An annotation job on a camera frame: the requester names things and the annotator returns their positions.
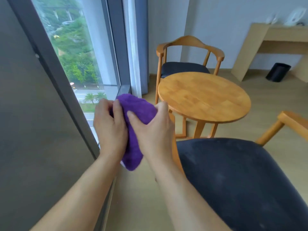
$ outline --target table leg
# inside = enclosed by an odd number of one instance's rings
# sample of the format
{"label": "table leg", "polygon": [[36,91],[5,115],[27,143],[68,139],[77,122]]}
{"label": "table leg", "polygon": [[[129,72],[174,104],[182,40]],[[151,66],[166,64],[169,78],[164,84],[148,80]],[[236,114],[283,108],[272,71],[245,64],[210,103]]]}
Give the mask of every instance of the table leg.
{"label": "table leg", "polygon": [[181,134],[176,134],[175,138],[176,139],[186,139],[186,117],[183,117],[183,127],[182,127],[182,133]]}
{"label": "table leg", "polygon": [[214,137],[216,130],[217,130],[217,127],[218,127],[218,123],[213,124],[212,129],[211,129],[211,133],[208,135],[208,138]]}
{"label": "table leg", "polygon": [[201,133],[203,131],[205,125],[205,121],[198,121],[196,128],[195,128],[195,133],[193,134],[193,139],[198,139],[201,136]]}

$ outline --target black chair seat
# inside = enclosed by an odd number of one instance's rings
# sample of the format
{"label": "black chair seat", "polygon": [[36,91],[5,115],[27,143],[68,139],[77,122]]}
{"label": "black chair seat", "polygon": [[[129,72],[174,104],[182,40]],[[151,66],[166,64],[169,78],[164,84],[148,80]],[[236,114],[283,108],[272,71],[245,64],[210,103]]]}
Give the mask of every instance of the black chair seat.
{"label": "black chair seat", "polygon": [[209,70],[200,64],[190,62],[166,62],[161,67],[161,77],[166,78],[167,76],[180,73],[180,72],[202,72],[210,73]]}
{"label": "black chair seat", "polygon": [[213,138],[177,148],[187,179],[232,230],[308,230],[306,203],[260,145]]}

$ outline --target microfiber cloth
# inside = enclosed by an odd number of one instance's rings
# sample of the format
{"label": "microfiber cloth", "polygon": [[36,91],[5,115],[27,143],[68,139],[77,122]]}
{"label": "microfiber cloth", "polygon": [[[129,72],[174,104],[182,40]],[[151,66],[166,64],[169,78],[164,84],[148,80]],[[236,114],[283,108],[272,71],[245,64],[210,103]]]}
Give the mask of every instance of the microfiber cloth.
{"label": "microfiber cloth", "polygon": [[155,117],[157,110],[154,105],[145,99],[140,99],[131,94],[120,95],[117,99],[123,108],[124,119],[128,129],[128,143],[122,162],[129,171],[133,171],[140,164],[143,155],[138,145],[137,136],[129,123],[127,111],[134,112],[142,123],[148,124]]}

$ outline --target left hand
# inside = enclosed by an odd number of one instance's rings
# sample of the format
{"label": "left hand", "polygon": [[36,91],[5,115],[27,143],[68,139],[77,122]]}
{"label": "left hand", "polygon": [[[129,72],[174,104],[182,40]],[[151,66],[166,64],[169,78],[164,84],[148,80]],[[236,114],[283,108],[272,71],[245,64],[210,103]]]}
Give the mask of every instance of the left hand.
{"label": "left hand", "polygon": [[100,155],[111,155],[121,160],[128,141],[128,130],[118,100],[101,99],[95,107],[93,125],[100,144]]}

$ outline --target round wooden table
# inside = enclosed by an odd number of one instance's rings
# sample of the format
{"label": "round wooden table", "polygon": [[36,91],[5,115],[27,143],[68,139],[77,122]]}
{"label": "round wooden table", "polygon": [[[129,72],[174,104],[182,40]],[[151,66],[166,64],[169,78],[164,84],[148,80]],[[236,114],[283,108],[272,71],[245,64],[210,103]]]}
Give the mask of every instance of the round wooden table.
{"label": "round wooden table", "polygon": [[172,74],[161,80],[158,95],[168,103],[170,112],[184,117],[183,133],[177,138],[186,138],[186,118],[197,121],[193,138],[200,138],[204,125],[213,123],[208,136],[212,138],[218,124],[240,120],[251,108],[250,98],[242,88],[208,73]]}

